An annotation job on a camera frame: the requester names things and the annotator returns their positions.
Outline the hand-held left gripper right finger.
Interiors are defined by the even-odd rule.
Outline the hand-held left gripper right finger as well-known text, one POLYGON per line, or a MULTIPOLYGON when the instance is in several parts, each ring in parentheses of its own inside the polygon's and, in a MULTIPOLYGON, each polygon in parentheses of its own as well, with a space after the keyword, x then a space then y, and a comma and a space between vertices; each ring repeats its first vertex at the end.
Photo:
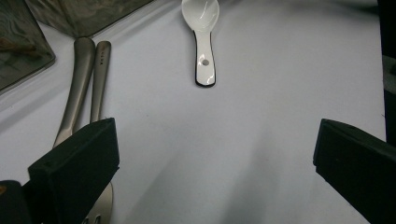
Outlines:
POLYGON ((371 224, 396 224, 396 147, 349 124, 323 119, 313 164, 371 224))

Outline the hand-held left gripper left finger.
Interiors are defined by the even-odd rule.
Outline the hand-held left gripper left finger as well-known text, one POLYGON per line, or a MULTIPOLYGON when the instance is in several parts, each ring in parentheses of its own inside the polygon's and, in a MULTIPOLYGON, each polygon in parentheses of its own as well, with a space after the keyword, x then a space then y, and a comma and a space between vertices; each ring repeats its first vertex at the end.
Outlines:
POLYGON ((113 118, 81 128, 29 168, 35 224, 80 224, 118 171, 113 118))

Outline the metal fork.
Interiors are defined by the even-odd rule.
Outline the metal fork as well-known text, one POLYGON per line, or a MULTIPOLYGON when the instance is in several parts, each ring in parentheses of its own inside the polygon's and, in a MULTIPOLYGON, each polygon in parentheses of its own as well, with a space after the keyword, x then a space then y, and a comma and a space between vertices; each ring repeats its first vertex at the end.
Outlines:
POLYGON ((95 45, 88 37, 78 38, 74 42, 74 69, 64 115, 54 147, 60 145, 74 132, 78 113, 82 106, 90 82, 94 63, 95 45))
MULTIPOLYGON (((101 117, 110 54, 111 43, 109 41, 101 41, 97 44, 93 67, 90 122, 98 121, 101 117)), ((111 183, 108 183, 82 224, 109 224, 112 205, 113 187, 111 183)))

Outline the transparent grey plastic basket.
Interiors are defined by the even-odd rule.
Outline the transparent grey plastic basket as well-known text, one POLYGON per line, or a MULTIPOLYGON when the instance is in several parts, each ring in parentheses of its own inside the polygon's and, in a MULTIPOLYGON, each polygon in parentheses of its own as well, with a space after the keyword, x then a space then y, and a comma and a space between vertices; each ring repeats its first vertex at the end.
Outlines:
POLYGON ((0 0, 0 93, 54 62, 55 54, 25 0, 0 0))
POLYGON ((25 0, 35 18, 73 37, 92 36, 154 0, 25 0))

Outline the white ceramic spoon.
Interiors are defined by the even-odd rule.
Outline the white ceramic spoon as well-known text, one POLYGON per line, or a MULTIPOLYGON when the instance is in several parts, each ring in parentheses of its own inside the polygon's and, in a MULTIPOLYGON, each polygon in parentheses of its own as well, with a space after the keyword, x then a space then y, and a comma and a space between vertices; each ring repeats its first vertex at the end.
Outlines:
POLYGON ((216 68, 211 35, 219 18, 219 2, 182 0, 181 11, 195 37, 195 82, 202 87, 212 87, 216 84, 216 68))

